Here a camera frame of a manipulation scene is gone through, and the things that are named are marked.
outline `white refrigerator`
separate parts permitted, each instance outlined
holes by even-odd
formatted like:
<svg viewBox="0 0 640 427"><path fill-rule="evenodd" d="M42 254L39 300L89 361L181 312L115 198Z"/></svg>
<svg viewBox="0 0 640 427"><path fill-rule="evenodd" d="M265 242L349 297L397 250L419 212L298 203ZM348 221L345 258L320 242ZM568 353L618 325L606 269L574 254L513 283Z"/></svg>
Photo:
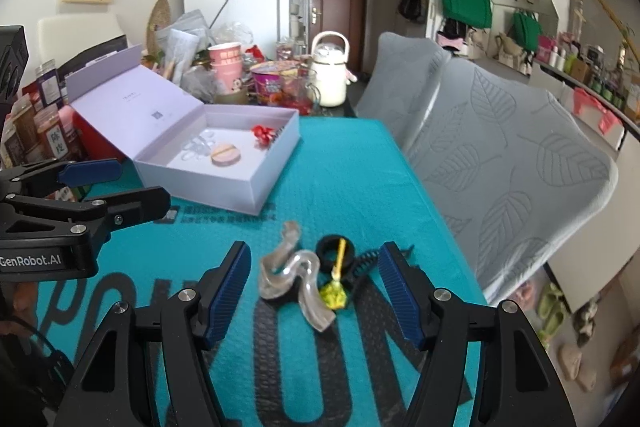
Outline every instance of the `white refrigerator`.
<svg viewBox="0 0 640 427"><path fill-rule="evenodd" d="M289 37L289 0L184 0L184 11L200 10L213 31L229 22L241 22L254 34L254 44L275 60L276 43Z"/></svg>

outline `open gift box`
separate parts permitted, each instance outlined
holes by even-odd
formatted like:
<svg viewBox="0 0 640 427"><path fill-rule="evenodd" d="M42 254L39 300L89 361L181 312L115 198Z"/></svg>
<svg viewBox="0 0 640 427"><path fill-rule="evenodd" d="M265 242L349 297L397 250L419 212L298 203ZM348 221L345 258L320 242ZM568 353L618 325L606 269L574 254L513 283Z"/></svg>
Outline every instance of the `open gift box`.
<svg viewBox="0 0 640 427"><path fill-rule="evenodd" d="M140 66L137 46L104 58L66 79L69 103L135 165L145 187L257 216L300 139L295 109L204 105ZM280 132L261 148L251 129ZM232 144L238 162L219 166L194 152L193 139Z"/></svg>

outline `beige shoe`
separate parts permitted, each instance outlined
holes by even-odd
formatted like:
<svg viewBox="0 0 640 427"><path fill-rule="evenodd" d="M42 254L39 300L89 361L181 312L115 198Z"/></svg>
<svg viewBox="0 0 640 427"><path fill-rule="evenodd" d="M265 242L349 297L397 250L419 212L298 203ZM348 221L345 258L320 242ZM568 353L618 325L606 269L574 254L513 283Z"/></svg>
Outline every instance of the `beige shoe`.
<svg viewBox="0 0 640 427"><path fill-rule="evenodd" d="M575 380L582 363L582 352L575 344L562 344L558 349L558 362L565 380Z"/></svg>
<svg viewBox="0 0 640 427"><path fill-rule="evenodd" d="M575 381L580 386L585 393L590 393L593 391L593 388L596 387L596 370L589 366L589 364L585 364L582 362L580 364L580 371L578 371L578 376Z"/></svg>

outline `human hand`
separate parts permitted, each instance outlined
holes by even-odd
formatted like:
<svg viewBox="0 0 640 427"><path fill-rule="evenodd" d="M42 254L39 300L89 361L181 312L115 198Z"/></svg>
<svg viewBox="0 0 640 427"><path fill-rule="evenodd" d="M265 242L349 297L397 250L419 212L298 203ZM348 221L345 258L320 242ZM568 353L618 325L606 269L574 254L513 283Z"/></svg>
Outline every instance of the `human hand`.
<svg viewBox="0 0 640 427"><path fill-rule="evenodd" d="M7 293L5 288L7 287L13 289L13 302L7 302L7 305L13 305L10 313L35 327L37 323L36 304L38 302L38 283L7 283L2 286L5 295ZM29 338L31 334L31 331L22 327L20 324L12 321L0 321L0 335L17 335L19 337Z"/></svg>

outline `chair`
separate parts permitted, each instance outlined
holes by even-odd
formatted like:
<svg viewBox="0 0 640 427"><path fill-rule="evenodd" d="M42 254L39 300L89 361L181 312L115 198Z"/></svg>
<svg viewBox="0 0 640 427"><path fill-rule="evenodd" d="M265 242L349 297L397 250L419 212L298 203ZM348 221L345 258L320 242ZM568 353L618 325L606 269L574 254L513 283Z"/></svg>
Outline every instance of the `chair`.
<svg viewBox="0 0 640 427"><path fill-rule="evenodd" d="M55 59L61 66L79 53L121 35L111 13L66 14L38 21L38 46L42 63Z"/></svg>
<svg viewBox="0 0 640 427"><path fill-rule="evenodd" d="M429 39L383 33L376 67L357 107L359 118L381 120L405 152L435 99L441 66L451 57Z"/></svg>
<svg viewBox="0 0 640 427"><path fill-rule="evenodd" d="M438 79L407 157L494 305L604 208L618 170L548 91L460 58Z"/></svg>

